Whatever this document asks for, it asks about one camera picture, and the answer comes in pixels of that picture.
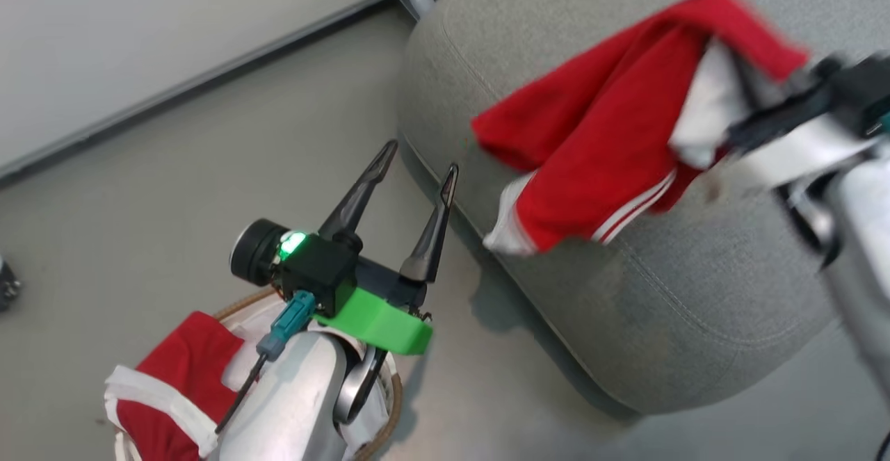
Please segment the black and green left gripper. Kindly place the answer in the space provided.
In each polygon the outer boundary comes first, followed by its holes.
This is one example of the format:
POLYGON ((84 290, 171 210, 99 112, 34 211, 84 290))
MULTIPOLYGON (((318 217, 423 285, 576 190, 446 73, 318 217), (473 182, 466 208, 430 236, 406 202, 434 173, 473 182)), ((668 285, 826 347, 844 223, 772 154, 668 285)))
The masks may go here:
POLYGON ((234 276, 270 286, 310 321, 397 355, 422 355, 432 327, 419 311, 426 285, 436 280, 459 166, 452 163, 433 198, 433 212, 400 270, 360 255, 354 233, 366 205, 390 169, 398 141, 388 140, 328 215, 317 234, 258 219, 229 256, 234 276))

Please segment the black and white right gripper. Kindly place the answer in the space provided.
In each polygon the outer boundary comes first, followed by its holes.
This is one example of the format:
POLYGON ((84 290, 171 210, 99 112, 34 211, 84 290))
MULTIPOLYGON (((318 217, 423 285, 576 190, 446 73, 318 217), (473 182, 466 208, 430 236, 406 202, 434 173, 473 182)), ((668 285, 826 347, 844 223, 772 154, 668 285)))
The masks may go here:
POLYGON ((829 172, 888 134, 886 53, 858 61, 832 54, 782 80, 737 58, 736 75, 753 106, 726 134, 743 188, 776 188, 829 172))

